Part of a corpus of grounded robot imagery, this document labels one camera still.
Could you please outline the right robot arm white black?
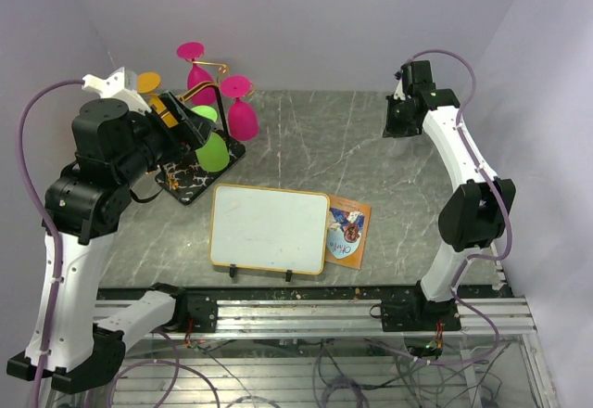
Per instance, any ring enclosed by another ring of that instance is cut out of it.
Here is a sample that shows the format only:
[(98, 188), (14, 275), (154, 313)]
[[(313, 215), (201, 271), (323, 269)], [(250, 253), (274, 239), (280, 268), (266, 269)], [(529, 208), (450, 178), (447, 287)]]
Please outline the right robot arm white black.
[(452, 186), (437, 219), (441, 244), (408, 308), (410, 322), (425, 330), (454, 307), (453, 293), (469, 261), (484, 258), (485, 249), (510, 232), (516, 187), (489, 166), (467, 129), (461, 102), (452, 90), (437, 88), (429, 61), (406, 62), (396, 78), (395, 92), (386, 98), (383, 136), (427, 135)]

